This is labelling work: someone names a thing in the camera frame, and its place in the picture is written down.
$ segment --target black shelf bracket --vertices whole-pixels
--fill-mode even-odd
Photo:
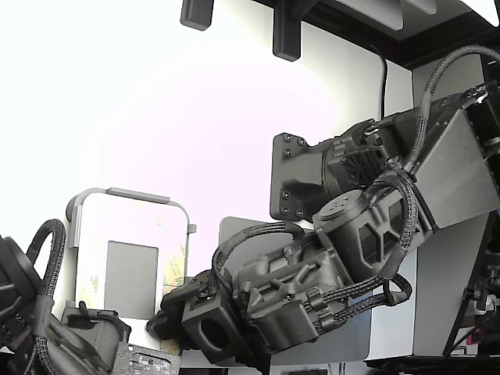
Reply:
[[[276,0],[273,54],[288,61],[300,57],[302,19],[319,0]]]
[[[213,0],[183,0],[180,23],[205,31],[212,24]]]

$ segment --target black cable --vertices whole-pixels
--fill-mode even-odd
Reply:
[[[382,62],[382,87],[380,88],[380,119],[382,120],[385,117],[385,91],[388,83],[388,61],[385,59],[384,55],[382,55],[380,49],[374,45],[370,45],[370,47],[378,54]]]
[[[500,54],[498,54],[496,51],[493,51],[492,49],[480,45],[467,45],[465,47],[458,48],[440,62],[436,70],[430,76],[423,91],[422,99],[420,100],[419,123],[417,127],[415,143],[413,144],[412,150],[405,160],[404,168],[406,171],[410,172],[412,170],[422,151],[427,131],[427,123],[429,122],[432,95],[434,95],[434,92],[436,91],[438,81],[441,79],[443,73],[447,70],[447,68],[449,68],[450,65],[452,65],[456,60],[465,55],[472,54],[486,55],[500,63]]]
[[[446,361],[450,355],[453,353],[453,351],[465,340],[467,339],[471,334],[482,328],[487,322],[493,318],[493,316],[496,316],[496,312],[492,313],[488,318],[482,319],[478,324],[474,326],[471,330],[468,330],[466,334],[464,334],[459,340],[456,341],[455,344],[446,352],[446,354],[443,356],[443,362]]]
[[[46,308],[47,306],[52,306],[47,305],[47,297],[52,299],[54,296],[55,285],[57,284],[59,271],[61,270],[61,264],[63,262],[64,241],[66,240],[66,230],[64,229],[63,223],[60,220],[46,221],[41,225],[40,229],[38,229],[30,245],[30,249],[40,252],[41,246],[50,234],[52,234],[52,243],[50,255],[48,257],[48,265],[44,275],[44,286],[37,297],[37,308],[35,309],[35,311],[41,314],[46,313],[45,309],[42,307]],[[25,374],[30,372],[36,357],[38,357],[41,365],[49,375],[63,375],[52,364],[48,354],[47,338],[40,335],[38,332],[40,330],[46,330],[46,328],[47,327],[34,327],[35,344],[30,360],[28,361],[28,367],[24,370]]]
[[[214,285],[215,279],[217,279],[229,293],[232,293],[233,290],[230,283],[220,273],[227,258],[229,258],[230,254],[237,246],[247,241],[249,238],[272,233],[289,233],[294,239],[297,239],[304,235],[304,230],[295,223],[264,223],[241,230],[233,237],[220,244],[213,253],[212,272],[210,274],[209,284]]]

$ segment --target white wall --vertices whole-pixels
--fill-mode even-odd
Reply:
[[[272,55],[271,9],[216,0],[200,32],[180,7],[0,3],[2,235],[26,248],[89,187],[169,195],[198,224],[195,274],[222,218],[270,219],[274,135],[315,144],[378,116],[378,56],[304,24],[290,63]],[[412,104],[411,73],[390,63],[386,113]]]

